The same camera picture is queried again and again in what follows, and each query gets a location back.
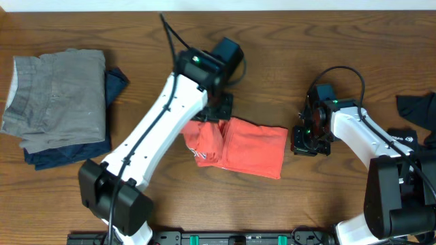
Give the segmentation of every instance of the gray fabric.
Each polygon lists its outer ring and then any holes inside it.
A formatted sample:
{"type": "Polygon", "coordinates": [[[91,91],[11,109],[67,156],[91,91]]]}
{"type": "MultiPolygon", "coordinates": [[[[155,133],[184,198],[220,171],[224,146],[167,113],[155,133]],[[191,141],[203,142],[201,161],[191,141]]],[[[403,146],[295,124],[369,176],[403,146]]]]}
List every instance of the gray fabric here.
{"type": "Polygon", "coordinates": [[[14,57],[18,88],[2,133],[29,153],[105,139],[105,59],[99,50],[14,57]]]}

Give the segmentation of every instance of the red cloth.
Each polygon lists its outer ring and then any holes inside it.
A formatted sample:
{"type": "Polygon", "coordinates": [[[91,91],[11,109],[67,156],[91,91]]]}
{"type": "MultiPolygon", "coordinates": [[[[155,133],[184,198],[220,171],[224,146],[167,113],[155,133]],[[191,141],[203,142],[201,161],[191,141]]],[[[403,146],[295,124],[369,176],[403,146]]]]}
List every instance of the red cloth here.
{"type": "Polygon", "coordinates": [[[280,179],[287,129],[231,118],[219,123],[189,121],[182,134],[199,167],[280,179]]]}

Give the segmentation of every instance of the red fabric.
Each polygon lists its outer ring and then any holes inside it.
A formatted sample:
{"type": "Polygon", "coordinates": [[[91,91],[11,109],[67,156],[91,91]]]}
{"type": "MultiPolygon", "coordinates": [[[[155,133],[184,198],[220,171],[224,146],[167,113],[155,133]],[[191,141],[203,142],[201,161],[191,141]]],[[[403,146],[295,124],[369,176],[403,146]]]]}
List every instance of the red fabric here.
{"type": "Polygon", "coordinates": [[[219,123],[190,121],[182,134],[199,167],[280,179],[287,129],[231,118],[219,123]]]}

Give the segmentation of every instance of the wooden table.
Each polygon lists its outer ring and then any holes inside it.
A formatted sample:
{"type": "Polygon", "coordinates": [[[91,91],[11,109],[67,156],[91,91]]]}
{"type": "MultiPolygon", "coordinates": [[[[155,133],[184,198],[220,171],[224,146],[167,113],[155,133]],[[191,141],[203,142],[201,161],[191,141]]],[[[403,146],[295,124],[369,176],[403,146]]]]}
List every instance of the wooden table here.
{"type": "MultiPolygon", "coordinates": [[[[234,115],[291,129],[300,123],[308,85],[325,68],[349,65],[367,81],[364,106],[384,129],[412,127],[399,117],[395,95],[436,90],[435,12],[178,12],[168,21],[192,46],[210,50],[222,37],[238,42],[247,76],[228,89],[234,115]]],[[[112,143],[120,144],[146,114],[171,72],[169,47],[157,13],[6,14],[0,31],[0,108],[12,56],[66,48],[103,50],[130,85],[110,108],[112,143]]],[[[340,98],[357,98],[349,71],[332,71],[340,98]]],[[[0,244],[64,244],[72,231],[107,228],[82,206],[81,163],[35,171],[20,139],[0,135],[0,244]]],[[[155,202],[154,227],[185,231],[289,230],[328,227],[362,212],[367,171],[343,143],[329,157],[296,157],[285,149],[280,180],[199,168],[183,138],[167,151],[146,194],[155,202]]]]}

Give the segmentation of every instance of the white background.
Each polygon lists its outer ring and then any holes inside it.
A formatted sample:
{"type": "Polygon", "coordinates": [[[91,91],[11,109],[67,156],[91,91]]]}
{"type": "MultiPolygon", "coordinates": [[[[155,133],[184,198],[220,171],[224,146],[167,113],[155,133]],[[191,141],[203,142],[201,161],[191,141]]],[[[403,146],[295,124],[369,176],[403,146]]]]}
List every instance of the white background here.
{"type": "Polygon", "coordinates": [[[436,10],[436,0],[0,0],[7,12],[436,10]]]}

